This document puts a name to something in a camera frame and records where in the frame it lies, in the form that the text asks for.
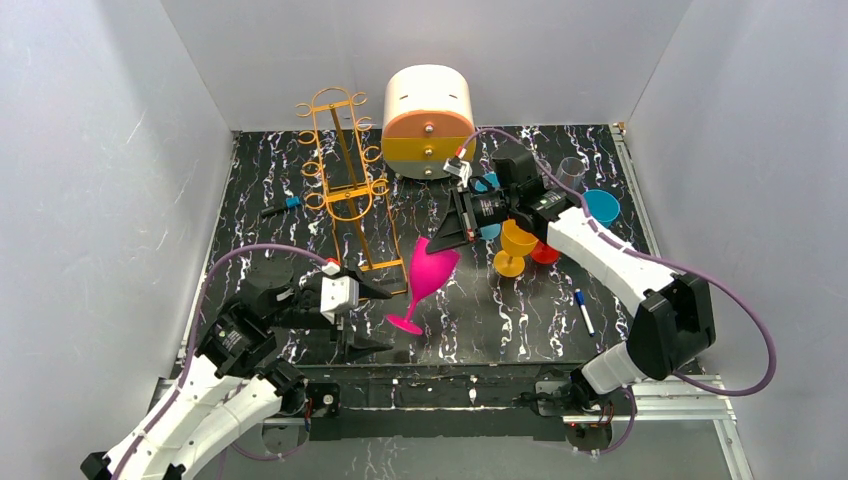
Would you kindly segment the clear wine glass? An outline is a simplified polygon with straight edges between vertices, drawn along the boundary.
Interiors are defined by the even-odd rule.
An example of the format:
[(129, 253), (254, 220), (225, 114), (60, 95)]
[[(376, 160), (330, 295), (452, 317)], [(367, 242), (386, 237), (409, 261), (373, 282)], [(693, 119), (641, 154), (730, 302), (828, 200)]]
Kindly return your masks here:
[(580, 158), (566, 157), (559, 163), (555, 175), (568, 188), (580, 191), (586, 171), (587, 167)]

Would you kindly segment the gold wire wine glass rack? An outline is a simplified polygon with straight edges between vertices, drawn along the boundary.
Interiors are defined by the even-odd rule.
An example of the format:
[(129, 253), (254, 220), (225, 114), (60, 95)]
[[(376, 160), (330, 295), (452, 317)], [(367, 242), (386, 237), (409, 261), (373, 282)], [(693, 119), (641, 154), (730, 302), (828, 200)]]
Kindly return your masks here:
[(391, 182), (380, 165), (381, 147), (369, 142), (372, 120), (358, 115), (363, 92), (327, 87), (296, 105), (311, 124), (296, 134), (310, 156), (301, 175), (317, 183), (304, 205), (330, 222), (335, 258), (350, 260), (393, 295), (408, 292), (407, 265), (399, 246)]

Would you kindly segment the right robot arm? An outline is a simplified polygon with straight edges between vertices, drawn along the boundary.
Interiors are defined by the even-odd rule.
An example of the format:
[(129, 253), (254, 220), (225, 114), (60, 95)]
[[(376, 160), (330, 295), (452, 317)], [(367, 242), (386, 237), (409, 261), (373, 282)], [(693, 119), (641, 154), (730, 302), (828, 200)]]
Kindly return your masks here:
[(499, 185), (481, 192), (468, 162), (457, 157), (444, 171), (458, 178), (427, 251), (453, 250), (478, 239), (482, 227), (512, 220), (517, 227), (575, 261), (600, 281), (633, 317), (626, 340), (573, 370), (564, 396), (589, 405), (645, 379), (663, 380), (716, 338), (708, 283), (694, 274), (640, 258), (583, 209), (577, 194), (547, 188), (531, 152), (494, 162)]

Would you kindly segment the pink wine glass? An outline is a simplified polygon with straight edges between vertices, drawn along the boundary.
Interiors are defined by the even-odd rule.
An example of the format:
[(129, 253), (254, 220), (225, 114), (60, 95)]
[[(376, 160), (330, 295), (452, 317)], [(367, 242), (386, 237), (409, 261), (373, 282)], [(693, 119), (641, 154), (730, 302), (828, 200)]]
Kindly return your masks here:
[(422, 328), (412, 321), (417, 305), (448, 282), (461, 258), (457, 251), (451, 249), (430, 254), (427, 252), (429, 243), (427, 238), (419, 237), (415, 244), (409, 271), (412, 297), (406, 314), (403, 317), (387, 315), (391, 325), (413, 335), (423, 334)]

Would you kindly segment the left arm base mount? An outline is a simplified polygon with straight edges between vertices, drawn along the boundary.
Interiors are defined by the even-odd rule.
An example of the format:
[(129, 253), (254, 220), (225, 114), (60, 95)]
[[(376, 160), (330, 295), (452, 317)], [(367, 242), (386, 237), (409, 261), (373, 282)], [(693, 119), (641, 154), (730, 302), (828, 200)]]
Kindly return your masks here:
[(335, 418), (340, 413), (341, 388), (335, 382), (310, 382), (287, 396), (281, 410), (261, 426), (261, 438), (269, 456), (286, 457), (310, 440), (313, 421)]

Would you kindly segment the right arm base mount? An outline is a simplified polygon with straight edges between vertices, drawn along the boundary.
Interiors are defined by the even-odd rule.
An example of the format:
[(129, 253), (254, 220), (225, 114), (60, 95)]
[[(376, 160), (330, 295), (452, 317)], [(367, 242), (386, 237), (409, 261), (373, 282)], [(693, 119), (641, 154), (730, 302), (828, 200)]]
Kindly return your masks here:
[(638, 414), (630, 387), (592, 397), (567, 380), (538, 381), (530, 391), (519, 393), (513, 403), (540, 417), (560, 418), (571, 449), (594, 458), (620, 448), (631, 435)]

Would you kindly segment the blue front wine glass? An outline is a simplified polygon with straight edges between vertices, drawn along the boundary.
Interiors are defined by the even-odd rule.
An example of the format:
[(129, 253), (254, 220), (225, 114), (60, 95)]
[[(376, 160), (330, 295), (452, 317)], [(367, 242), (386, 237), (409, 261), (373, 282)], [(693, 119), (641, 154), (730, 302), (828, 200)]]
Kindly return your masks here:
[(590, 214), (603, 227), (609, 228), (618, 219), (621, 213), (620, 203), (611, 193), (592, 189), (587, 190), (583, 196)]

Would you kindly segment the yellow wine glass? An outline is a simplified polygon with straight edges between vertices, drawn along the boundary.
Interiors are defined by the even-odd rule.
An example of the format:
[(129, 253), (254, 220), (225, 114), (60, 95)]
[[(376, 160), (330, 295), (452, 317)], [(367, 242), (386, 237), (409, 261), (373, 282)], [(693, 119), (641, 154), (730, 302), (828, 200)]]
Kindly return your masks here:
[(501, 250), (493, 260), (496, 272), (503, 277), (518, 277), (526, 268), (525, 257), (536, 247), (538, 239), (510, 219), (502, 224), (500, 242)]

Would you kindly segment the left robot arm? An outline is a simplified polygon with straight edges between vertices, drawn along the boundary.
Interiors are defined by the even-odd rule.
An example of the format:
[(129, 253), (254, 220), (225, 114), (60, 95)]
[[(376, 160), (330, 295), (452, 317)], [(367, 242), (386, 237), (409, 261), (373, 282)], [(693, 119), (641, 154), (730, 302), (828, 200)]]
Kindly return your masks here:
[(348, 335), (344, 313), (389, 290), (332, 260), (301, 285), (290, 262), (261, 258), (204, 328), (175, 383), (130, 434), (81, 463), (88, 479), (192, 479), (245, 431), (279, 413), (308, 418), (320, 393), (279, 357), (279, 329), (327, 329), (353, 359), (388, 345)]

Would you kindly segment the light blue wine glass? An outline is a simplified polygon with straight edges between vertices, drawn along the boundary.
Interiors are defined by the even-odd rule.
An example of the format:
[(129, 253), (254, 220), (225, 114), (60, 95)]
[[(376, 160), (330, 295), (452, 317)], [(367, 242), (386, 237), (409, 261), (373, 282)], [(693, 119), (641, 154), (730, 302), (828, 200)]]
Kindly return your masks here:
[[(488, 172), (483, 175), (483, 178), (491, 185), (492, 188), (498, 189), (500, 187), (499, 180), (497, 175), (494, 172)], [(484, 183), (480, 180), (476, 180), (473, 184), (473, 190), (477, 193), (484, 193), (488, 190), (488, 188), (484, 185)], [(501, 224), (491, 224), (485, 227), (480, 228), (480, 236), (482, 239), (486, 241), (491, 241), (496, 239), (501, 233)]]

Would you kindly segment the red wine glass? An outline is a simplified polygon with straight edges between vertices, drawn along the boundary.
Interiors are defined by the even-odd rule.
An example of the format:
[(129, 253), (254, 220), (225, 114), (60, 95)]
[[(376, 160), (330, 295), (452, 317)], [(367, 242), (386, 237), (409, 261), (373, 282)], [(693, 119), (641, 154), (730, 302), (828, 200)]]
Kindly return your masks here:
[(544, 242), (537, 242), (530, 253), (532, 260), (538, 264), (551, 265), (558, 261), (560, 253)]

